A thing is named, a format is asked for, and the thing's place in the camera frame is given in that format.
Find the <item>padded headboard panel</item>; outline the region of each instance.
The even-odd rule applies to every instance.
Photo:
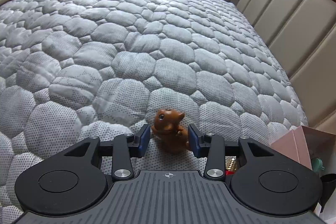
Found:
[[[237,8],[286,71],[309,126],[336,133],[336,3],[240,0]]]

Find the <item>gray quilted bedspread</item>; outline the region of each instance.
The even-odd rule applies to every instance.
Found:
[[[307,124],[290,82],[246,18],[223,0],[13,0],[0,7],[0,223],[30,166],[92,135],[152,123],[269,144]],[[102,170],[110,172],[112,159]],[[203,169],[153,138],[139,169]]]

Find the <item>black plastic base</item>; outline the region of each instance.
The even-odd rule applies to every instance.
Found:
[[[322,224],[312,212],[293,217],[266,216],[245,208],[225,183],[204,179],[198,171],[141,171],[116,182],[95,207],[66,217],[26,213],[16,224]]]

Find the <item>toy squirrel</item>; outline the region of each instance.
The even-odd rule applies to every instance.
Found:
[[[162,140],[163,148],[172,154],[185,149],[190,150],[188,132],[179,125],[183,118],[183,112],[175,109],[160,109],[154,119],[153,134]]]

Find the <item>silver bolt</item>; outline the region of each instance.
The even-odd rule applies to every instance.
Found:
[[[127,169],[119,169],[114,172],[114,175],[120,178],[128,177],[131,174],[130,170]]]
[[[211,176],[213,178],[218,178],[218,177],[221,177],[224,173],[222,170],[219,170],[219,169],[210,169],[208,172],[207,172],[208,176]]]

